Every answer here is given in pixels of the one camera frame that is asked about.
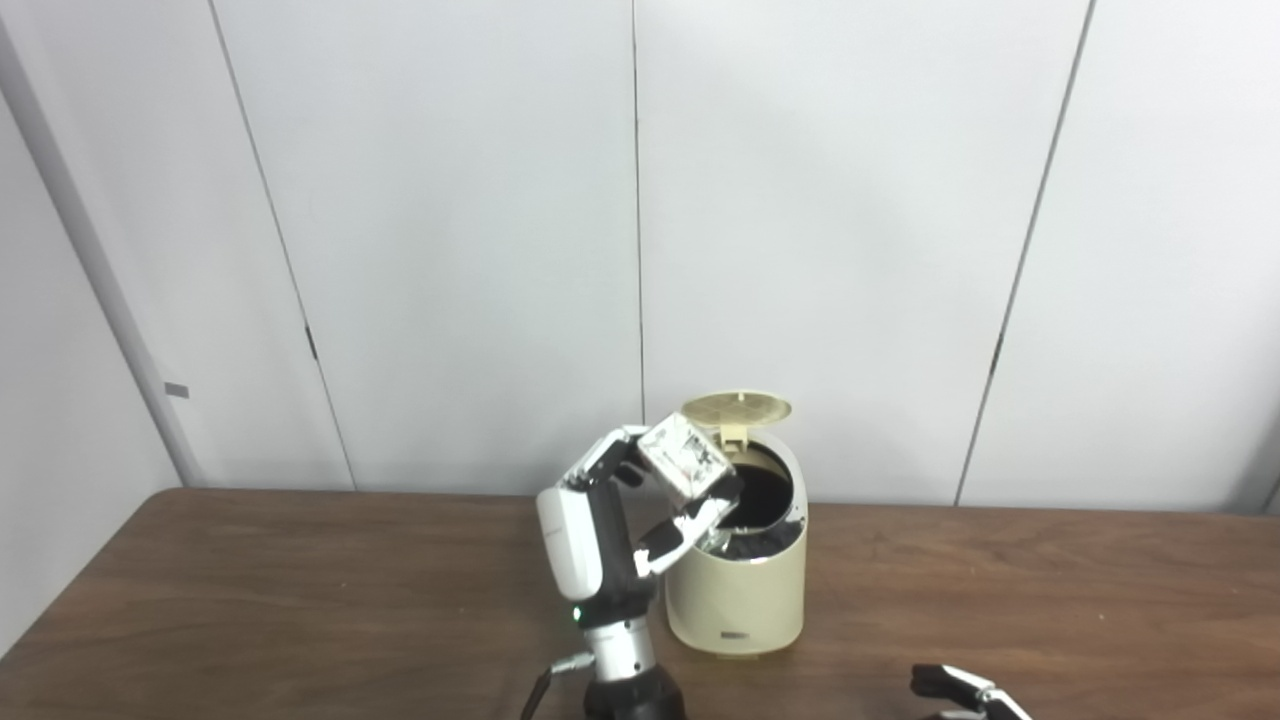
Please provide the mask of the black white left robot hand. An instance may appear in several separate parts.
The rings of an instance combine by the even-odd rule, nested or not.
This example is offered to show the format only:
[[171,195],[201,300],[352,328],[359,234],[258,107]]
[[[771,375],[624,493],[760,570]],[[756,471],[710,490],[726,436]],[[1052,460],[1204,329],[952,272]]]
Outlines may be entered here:
[[[620,487],[653,482],[671,515],[634,542]],[[744,480],[726,454],[684,414],[605,433],[536,496],[556,587],[581,632],[648,614],[659,577],[712,536],[737,507]]]

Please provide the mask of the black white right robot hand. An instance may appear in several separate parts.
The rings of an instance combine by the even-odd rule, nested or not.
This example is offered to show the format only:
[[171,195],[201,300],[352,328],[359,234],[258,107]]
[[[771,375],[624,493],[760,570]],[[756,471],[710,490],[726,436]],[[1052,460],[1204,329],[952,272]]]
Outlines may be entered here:
[[925,719],[1021,719],[1032,716],[991,679],[947,664],[911,666],[910,691],[929,700],[946,700],[954,708]]

